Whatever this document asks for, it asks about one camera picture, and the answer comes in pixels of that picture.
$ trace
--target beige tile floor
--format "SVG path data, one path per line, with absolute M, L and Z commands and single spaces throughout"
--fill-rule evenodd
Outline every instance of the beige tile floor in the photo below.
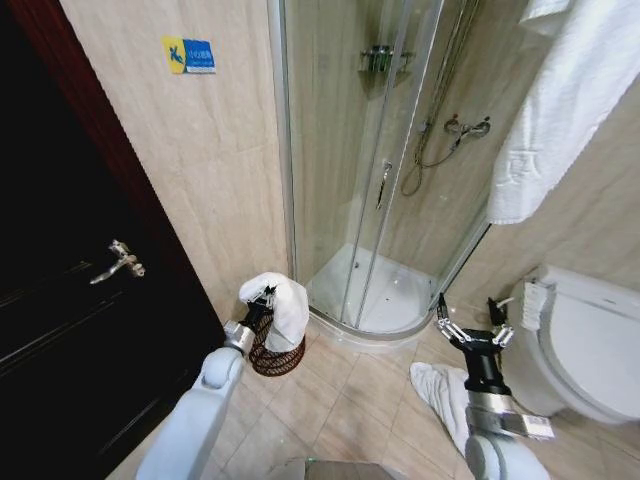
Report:
M 289 458 L 313 456 L 382 462 L 411 479 L 471 479 L 409 382 L 414 361 L 463 365 L 433 327 L 385 355 L 352 352 L 310 327 L 307 352 L 293 372 L 265 378 L 245 369 L 202 478 L 261 479 Z M 637 424 L 608 428 L 566 414 L 553 425 L 557 440 L 527 444 L 554 479 L 640 479 Z M 154 434 L 109 478 L 133 478 Z

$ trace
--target white towel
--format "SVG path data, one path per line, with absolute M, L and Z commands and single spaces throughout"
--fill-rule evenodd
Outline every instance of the white towel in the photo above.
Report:
M 520 25 L 548 37 L 555 37 L 562 28 L 570 0 L 529 0 Z
M 265 347 L 271 352 L 290 352 L 302 342 L 309 321 L 307 290 L 281 273 L 266 272 L 240 287 L 240 301 L 247 303 L 266 287 L 276 287 L 276 291 Z
M 530 217 L 640 72 L 638 0 L 575 0 L 498 154 L 488 219 Z
M 469 396 L 464 382 L 469 375 L 461 368 L 420 362 L 412 364 L 410 371 L 413 388 L 440 417 L 464 457 L 469 438 L 465 414 Z

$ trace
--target toilet lid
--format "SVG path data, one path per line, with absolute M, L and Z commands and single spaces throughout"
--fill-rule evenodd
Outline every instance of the toilet lid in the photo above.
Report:
M 540 329 L 556 374 L 585 400 L 640 418 L 640 320 L 558 293 Z

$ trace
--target shower enclosure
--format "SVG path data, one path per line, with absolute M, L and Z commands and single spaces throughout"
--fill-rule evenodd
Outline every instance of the shower enclosure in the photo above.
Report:
M 547 48 L 508 4 L 270 2 L 290 264 L 323 320 L 418 332 L 488 228 L 492 161 Z

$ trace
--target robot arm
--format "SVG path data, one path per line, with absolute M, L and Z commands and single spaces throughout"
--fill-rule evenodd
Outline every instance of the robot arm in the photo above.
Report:
M 250 306 L 249 321 L 260 318 L 266 302 Z M 200 478 L 227 415 L 255 334 L 249 326 L 229 321 L 224 347 L 207 355 L 193 387 L 178 401 L 145 455 L 137 480 Z
M 449 319 L 447 304 L 441 294 L 437 327 L 449 343 L 465 356 L 469 378 L 464 386 L 469 393 L 467 424 L 471 436 L 465 457 L 476 479 L 545 479 L 545 468 L 515 436 L 546 440 L 554 438 L 547 418 L 515 411 L 511 390 L 504 383 L 496 355 L 513 337 L 506 317 L 489 302 L 496 332 L 463 329 Z

